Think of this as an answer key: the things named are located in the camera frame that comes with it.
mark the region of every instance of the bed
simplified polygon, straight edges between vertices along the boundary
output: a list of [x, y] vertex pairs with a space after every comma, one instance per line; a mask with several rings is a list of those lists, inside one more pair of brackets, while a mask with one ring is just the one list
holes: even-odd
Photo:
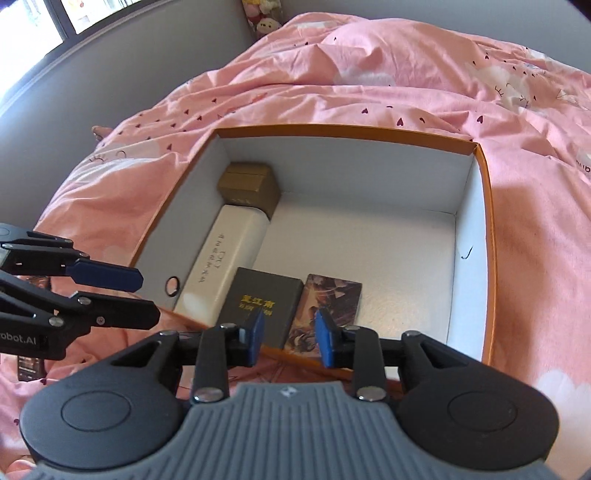
[[[97, 260], [129, 264], [207, 133], [248, 124], [352, 124], [478, 142], [488, 160], [498, 248], [492, 365], [546, 393], [561, 417], [548, 459], [565, 479], [591, 466], [591, 75], [516, 44], [401, 19], [295, 17], [227, 66], [118, 125], [55, 193], [37, 229]], [[69, 294], [75, 286], [54, 282]], [[158, 329], [185, 327], [163, 312]], [[93, 331], [47, 381], [18, 383], [3, 356], [1, 468], [31, 468], [20, 408], [57, 381], [146, 336]], [[263, 359], [234, 381], [320, 380]]]

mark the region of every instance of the black book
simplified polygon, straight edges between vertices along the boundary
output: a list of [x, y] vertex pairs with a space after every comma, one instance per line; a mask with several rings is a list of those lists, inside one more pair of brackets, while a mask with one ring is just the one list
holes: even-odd
[[217, 325], [241, 325], [251, 311], [260, 308], [266, 317], [263, 343], [272, 348], [283, 348], [303, 286], [299, 278], [239, 267]]

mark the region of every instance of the person's foot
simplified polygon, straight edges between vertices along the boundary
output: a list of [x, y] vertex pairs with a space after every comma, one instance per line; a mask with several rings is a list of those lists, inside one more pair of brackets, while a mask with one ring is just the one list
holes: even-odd
[[109, 127], [99, 127], [98, 125], [95, 125], [94, 127], [92, 127], [92, 133], [95, 136], [97, 142], [102, 141], [112, 131], [113, 131], [113, 129], [109, 128]]

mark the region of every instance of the open box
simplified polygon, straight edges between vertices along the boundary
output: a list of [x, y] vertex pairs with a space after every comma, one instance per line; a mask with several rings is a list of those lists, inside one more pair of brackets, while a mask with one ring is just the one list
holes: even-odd
[[165, 285], [177, 277], [182, 289], [223, 206], [217, 181], [233, 161], [270, 165], [282, 191], [252, 268], [303, 281], [314, 273], [361, 282], [358, 325], [385, 338], [420, 330], [489, 362], [496, 257], [479, 145], [344, 125], [219, 129], [134, 255], [143, 297], [174, 309], [178, 297]]

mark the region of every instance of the black round pad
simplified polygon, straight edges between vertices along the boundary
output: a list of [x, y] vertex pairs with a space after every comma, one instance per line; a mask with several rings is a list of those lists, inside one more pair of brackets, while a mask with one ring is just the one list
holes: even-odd
[[544, 459], [558, 432], [550, 401], [492, 368], [440, 370], [401, 400], [396, 417], [419, 447], [453, 465], [503, 471]]
[[73, 429], [82, 432], [102, 432], [124, 422], [131, 413], [127, 398], [113, 392], [86, 392], [68, 400], [61, 417]]
[[65, 378], [22, 410], [33, 458], [62, 469], [98, 471], [135, 463], [163, 447], [183, 420], [180, 402], [141, 368]]
[[458, 425], [482, 433], [507, 428], [517, 417], [517, 407], [513, 402], [487, 392], [458, 395], [450, 402], [448, 411]]

